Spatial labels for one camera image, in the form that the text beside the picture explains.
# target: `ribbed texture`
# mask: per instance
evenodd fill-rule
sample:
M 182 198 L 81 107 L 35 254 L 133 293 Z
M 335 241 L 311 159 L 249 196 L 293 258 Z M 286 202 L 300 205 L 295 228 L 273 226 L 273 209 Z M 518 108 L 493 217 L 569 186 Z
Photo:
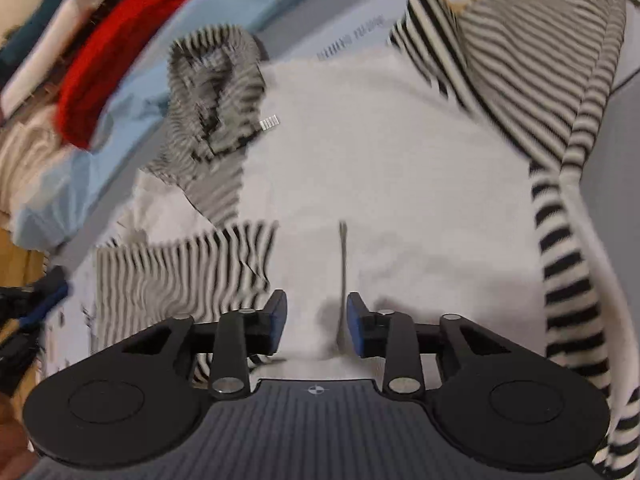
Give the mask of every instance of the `ribbed texture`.
M 223 157 L 210 174 L 187 181 L 182 187 L 191 205 L 216 227 L 238 218 L 245 159 L 244 150 L 233 152 Z
M 313 395 L 309 388 L 322 386 Z M 586 465 L 543 474 L 497 470 L 463 455 L 422 408 L 370 381 L 263 381 L 247 400 L 214 405 L 167 455 L 126 470 L 73 472 L 42 461 L 26 480 L 599 480 Z
M 47 106 L 28 123 L 0 132 L 0 212 L 11 216 L 14 199 L 60 150 L 62 139 L 53 126 L 55 113 L 55 106 Z

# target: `teal garment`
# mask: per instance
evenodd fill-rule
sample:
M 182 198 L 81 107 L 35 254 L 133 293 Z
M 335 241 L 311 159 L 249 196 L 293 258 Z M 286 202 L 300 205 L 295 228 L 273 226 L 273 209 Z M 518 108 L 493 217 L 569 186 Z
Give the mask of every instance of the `teal garment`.
M 100 149 L 73 150 L 47 169 L 38 192 L 15 212 L 14 243 L 50 251 L 84 225 L 123 162 L 162 123 L 169 100 L 169 47 L 176 39 L 225 23 L 260 32 L 298 1 L 188 0 L 152 39 L 104 107 L 94 133 L 101 140 Z
M 0 88 L 14 74 L 38 43 L 62 0 L 42 0 L 40 6 L 0 50 Z

